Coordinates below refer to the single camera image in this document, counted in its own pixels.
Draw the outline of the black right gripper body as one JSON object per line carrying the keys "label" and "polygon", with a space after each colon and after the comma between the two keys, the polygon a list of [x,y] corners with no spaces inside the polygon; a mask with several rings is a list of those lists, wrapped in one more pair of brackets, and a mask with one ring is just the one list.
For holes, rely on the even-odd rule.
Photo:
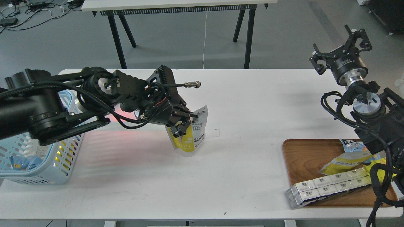
{"label": "black right gripper body", "polygon": [[351,47],[345,52],[342,47],[339,47],[330,54],[336,57],[329,63],[329,68],[338,85],[348,86],[349,82],[346,80],[350,75],[358,75],[362,78],[367,76],[368,68],[362,61],[357,47]]}

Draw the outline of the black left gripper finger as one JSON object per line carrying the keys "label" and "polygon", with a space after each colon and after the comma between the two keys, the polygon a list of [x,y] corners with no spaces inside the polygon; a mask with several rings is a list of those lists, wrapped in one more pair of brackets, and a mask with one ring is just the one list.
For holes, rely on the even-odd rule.
{"label": "black left gripper finger", "polygon": [[198,119],[199,116],[194,114],[193,112],[189,111],[189,109],[176,107],[175,108],[175,118],[177,120],[195,120]]}
{"label": "black left gripper finger", "polygon": [[189,126],[190,126],[189,122],[179,123],[171,127],[171,133],[175,138],[186,135]]}

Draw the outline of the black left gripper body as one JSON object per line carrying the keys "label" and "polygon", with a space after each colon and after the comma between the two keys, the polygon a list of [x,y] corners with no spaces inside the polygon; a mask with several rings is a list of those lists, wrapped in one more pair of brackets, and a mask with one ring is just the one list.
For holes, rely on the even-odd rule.
{"label": "black left gripper body", "polygon": [[190,120],[177,120],[175,108],[187,108],[186,102],[178,94],[177,87],[188,87],[189,83],[177,84],[173,71],[167,66],[159,66],[147,79],[139,79],[120,70],[114,72],[114,98],[123,112],[139,112],[137,119],[114,114],[120,125],[125,122],[142,127],[147,123],[172,127]]}

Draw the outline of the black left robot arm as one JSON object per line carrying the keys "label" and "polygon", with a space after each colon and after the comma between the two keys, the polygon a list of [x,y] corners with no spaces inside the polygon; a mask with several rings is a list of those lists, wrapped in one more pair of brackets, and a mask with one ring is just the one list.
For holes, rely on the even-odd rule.
{"label": "black left robot arm", "polygon": [[6,83],[0,95],[1,139],[27,132],[45,146],[108,125],[108,114],[126,129],[165,125],[179,137],[198,118],[177,88],[198,89],[201,83],[177,84],[167,66],[146,80],[102,67],[56,76],[25,69]]}

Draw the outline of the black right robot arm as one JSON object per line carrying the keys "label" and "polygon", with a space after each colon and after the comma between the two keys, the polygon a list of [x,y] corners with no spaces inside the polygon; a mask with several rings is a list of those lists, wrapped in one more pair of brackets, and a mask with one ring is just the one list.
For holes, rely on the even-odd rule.
{"label": "black right robot arm", "polygon": [[386,194],[392,182],[403,192],[404,101],[391,89],[379,93],[378,83],[365,81],[368,68],[360,53],[372,50],[371,42],[364,29],[344,27],[349,34],[345,44],[330,53],[320,52],[314,44],[309,61],[319,75],[331,70],[336,83],[346,88],[344,94],[325,93],[320,99],[322,107],[354,128],[371,154],[385,152],[386,163],[374,164],[370,169],[376,201],[366,226],[375,227],[376,212],[383,204],[403,207],[403,200],[390,200]]}

